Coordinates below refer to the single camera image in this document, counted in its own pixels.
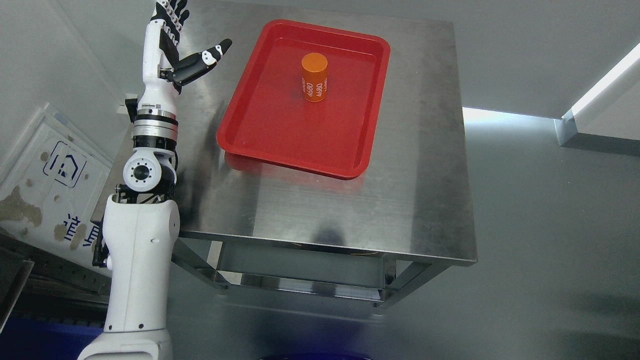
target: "robot finger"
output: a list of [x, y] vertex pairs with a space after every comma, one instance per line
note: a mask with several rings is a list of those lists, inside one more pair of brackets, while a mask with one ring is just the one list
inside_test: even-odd
[[184, 10], [182, 15], [180, 15], [180, 25], [184, 25], [184, 22], [189, 18], [189, 10]]
[[178, 18], [180, 18], [180, 13], [182, 13], [182, 11], [186, 6], [187, 6], [187, 0], [178, 1], [178, 5], [175, 6], [175, 14]]

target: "orange cylinder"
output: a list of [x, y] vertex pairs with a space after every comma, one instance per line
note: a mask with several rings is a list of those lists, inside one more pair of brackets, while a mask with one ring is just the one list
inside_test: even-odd
[[328, 61], [319, 53], [309, 53], [302, 58], [302, 92], [305, 99], [318, 102], [326, 97], [327, 65]]

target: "red tray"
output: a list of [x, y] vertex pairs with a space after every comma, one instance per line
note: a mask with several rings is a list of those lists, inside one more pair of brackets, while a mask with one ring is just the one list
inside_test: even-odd
[[[326, 98], [303, 98], [300, 61], [328, 60]], [[341, 179], [369, 164], [389, 44], [380, 37], [289, 20], [262, 29], [218, 129], [232, 154]]]

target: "stainless steel table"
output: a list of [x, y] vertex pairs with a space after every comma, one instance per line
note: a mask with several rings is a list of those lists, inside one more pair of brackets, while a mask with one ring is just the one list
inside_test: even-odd
[[[225, 247], [243, 243], [286, 249], [289, 259], [327, 252], [336, 263], [373, 264], [377, 270], [370, 275], [377, 280], [362, 286], [296, 274], [223, 272], [183, 243], [174, 249], [176, 263], [214, 286], [259, 286], [389, 306], [447, 267], [476, 262], [451, 23], [216, 1], [192, 0], [189, 6], [193, 15], [182, 54], [224, 37], [234, 45], [216, 70], [186, 86], [178, 100], [180, 236], [219, 241], [216, 266], [224, 264]], [[252, 171], [238, 171], [218, 147], [215, 135], [225, 107], [263, 25], [273, 19], [378, 35], [391, 45], [371, 162], [362, 176], [343, 181], [258, 162], [249, 162]], [[120, 182], [130, 154], [126, 140], [104, 194]], [[412, 263], [396, 274], [396, 260]]]

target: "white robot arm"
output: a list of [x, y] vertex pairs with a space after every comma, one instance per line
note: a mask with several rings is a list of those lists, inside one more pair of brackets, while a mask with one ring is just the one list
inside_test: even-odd
[[113, 271], [104, 332], [80, 360], [172, 359], [166, 330], [166, 297], [180, 216], [172, 199], [177, 180], [178, 122], [175, 98], [182, 86], [209, 72], [231, 40], [179, 60], [177, 46], [189, 16], [186, 0], [157, 0], [143, 53], [145, 93], [132, 115], [133, 155], [124, 184], [107, 200], [103, 246], [94, 265]]

